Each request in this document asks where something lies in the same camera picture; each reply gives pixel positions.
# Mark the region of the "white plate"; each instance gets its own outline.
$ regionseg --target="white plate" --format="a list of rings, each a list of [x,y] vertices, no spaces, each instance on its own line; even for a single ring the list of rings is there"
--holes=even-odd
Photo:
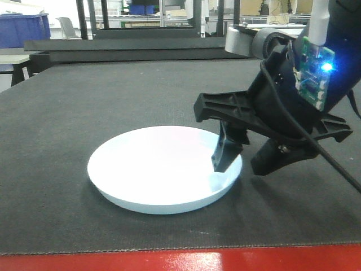
[[[151,214],[192,211],[223,196],[237,179],[239,155],[224,173],[214,172],[214,133],[156,126],[118,135],[89,159],[88,174],[114,204]]]

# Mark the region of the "black table mat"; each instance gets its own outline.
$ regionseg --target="black table mat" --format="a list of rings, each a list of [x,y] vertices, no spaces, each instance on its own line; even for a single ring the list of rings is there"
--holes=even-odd
[[[198,94],[245,90],[258,70],[256,60],[60,65],[0,93],[0,253],[361,242],[361,195],[321,157],[254,176],[249,161],[265,138],[252,132],[241,177],[197,211],[135,213],[91,184],[90,155],[118,134],[155,125],[218,133],[217,121],[196,123]],[[346,100],[333,113],[355,132],[322,145],[360,180],[360,121]]]

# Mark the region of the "circuit board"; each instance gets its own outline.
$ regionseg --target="circuit board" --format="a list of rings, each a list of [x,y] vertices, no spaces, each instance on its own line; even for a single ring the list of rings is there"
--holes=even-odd
[[[300,71],[295,70],[296,89],[303,99],[319,111],[324,109],[333,60],[334,51],[316,46],[303,37]]]

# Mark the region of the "blue bin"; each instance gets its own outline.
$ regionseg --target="blue bin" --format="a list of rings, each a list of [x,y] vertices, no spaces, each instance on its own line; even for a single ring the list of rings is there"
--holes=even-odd
[[[50,27],[47,14],[0,15],[0,48],[24,47],[24,41],[47,40]]]
[[[147,8],[144,10],[144,5],[130,5],[129,6],[129,14],[133,15],[146,15],[146,14],[154,14],[155,6],[146,6]]]

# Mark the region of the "red table edge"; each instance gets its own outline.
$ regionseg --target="red table edge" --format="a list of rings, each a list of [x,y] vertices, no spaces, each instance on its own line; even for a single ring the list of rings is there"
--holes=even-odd
[[[361,244],[9,255],[0,270],[361,271]]]

